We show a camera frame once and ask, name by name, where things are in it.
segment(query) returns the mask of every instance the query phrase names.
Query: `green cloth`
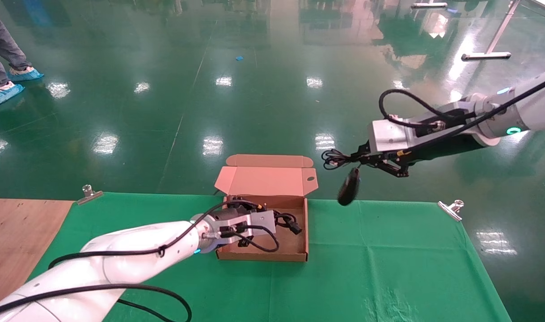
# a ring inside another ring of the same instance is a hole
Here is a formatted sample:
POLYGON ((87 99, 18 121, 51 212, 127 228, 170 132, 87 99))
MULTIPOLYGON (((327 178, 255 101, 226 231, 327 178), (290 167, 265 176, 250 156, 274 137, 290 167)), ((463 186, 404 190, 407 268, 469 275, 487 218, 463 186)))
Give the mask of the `green cloth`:
MULTIPOLYGON (((74 204, 32 276, 95 236, 188 220, 221 200, 107 192, 74 204)), ((147 284, 183 296, 194 322, 510 321, 462 224, 435 203, 308 203, 307 263, 219 261, 214 254, 197 254, 147 284)), ((180 303, 164 295, 129 290, 123 298, 176 321, 186 318, 180 303)), ((158 320, 117 304, 106 321, 158 320)))

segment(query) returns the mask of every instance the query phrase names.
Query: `open cardboard box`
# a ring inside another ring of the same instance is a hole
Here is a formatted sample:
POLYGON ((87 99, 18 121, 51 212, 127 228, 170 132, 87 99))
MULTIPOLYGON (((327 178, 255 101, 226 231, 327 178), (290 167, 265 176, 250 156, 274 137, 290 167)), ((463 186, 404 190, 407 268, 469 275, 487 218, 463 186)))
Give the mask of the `open cardboard box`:
MULTIPOLYGON (((303 231, 297 235, 288 228, 276 227, 279 250, 266 253, 252 245, 237 243, 217 249, 218 259, 244 261, 305 262, 308 260, 308 201, 304 197, 318 188, 313 161, 301 155, 236 154, 227 159, 215 187, 227 196, 265 204, 267 209, 288 212, 296 217, 303 231)), ((268 235, 254 237, 254 242, 274 248, 268 235)))

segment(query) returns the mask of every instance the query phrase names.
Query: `metal clip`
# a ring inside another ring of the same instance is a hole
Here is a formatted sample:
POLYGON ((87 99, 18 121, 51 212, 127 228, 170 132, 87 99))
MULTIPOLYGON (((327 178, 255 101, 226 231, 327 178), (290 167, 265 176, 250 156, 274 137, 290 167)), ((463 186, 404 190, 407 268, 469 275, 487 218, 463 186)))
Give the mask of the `metal clip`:
POLYGON ((461 208, 463 208, 463 206, 465 206, 464 202, 462 202, 461 200, 455 200, 452 204, 450 204, 449 206, 444 204, 443 202, 438 202, 437 203, 438 206, 440 208, 442 208, 444 210, 444 212, 446 212, 448 215, 451 216, 451 218, 453 218, 455 221, 461 221, 463 220, 463 218, 461 218, 457 212, 459 212, 459 210, 461 208))
POLYGON ((93 189, 92 189, 92 186, 91 185, 85 185, 82 187, 82 191, 84 192, 84 195, 85 197, 83 197, 82 199, 78 200, 77 203, 78 204, 84 204, 86 202, 89 202, 95 198, 98 198, 100 196, 103 196, 103 192, 102 191, 97 191, 97 192, 94 192, 93 189))

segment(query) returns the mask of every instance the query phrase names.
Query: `metal pole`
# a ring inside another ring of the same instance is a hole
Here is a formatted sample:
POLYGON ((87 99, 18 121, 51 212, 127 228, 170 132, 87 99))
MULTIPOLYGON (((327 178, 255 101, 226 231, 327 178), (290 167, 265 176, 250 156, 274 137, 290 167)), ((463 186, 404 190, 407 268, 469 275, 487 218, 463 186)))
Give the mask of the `metal pole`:
POLYGON ((487 51, 485 51, 486 54, 490 54, 493 52, 493 49, 495 49, 495 46, 499 42, 499 38, 501 38, 501 35, 503 35, 503 32, 505 31, 505 28, 507 28, 507 25, 509 24, 509 21, 513 17, 513 14, 515 13, 515 9, 518 7, 519 2, 521 0, 514 0, 511 4, 509 11, 507 11, 507 15, 505 16, 505 19, 501 22, 501 26, 499 26, 499 29, 495 33, 495 36, 493 37, 493 40, 491 40, 491 43, 489 43, 489 47, 487 47, 487 51))

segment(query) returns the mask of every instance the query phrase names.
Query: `blue object on floor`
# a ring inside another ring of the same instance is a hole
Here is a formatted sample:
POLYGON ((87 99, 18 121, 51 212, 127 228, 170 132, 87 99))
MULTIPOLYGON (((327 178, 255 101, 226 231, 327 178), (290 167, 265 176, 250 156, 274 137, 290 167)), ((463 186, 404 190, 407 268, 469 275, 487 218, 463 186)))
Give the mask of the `blue object on floor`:
POLYGON ((23 90, 24 86, 20 84, 16 84, 15 86, 7 90, 2 90, 2 92, 0 92, 0 104, 18 95, 23 90))
POLYGON ((23 74, 23 75, 12 75, 10 72, 6 72, 6 76, 11 81, 26 81, 26 80, 35 80, 39 79, 41 77, 44 77, 44 74, 38 73, 38 71, 34 68, 33 71, 23 74))

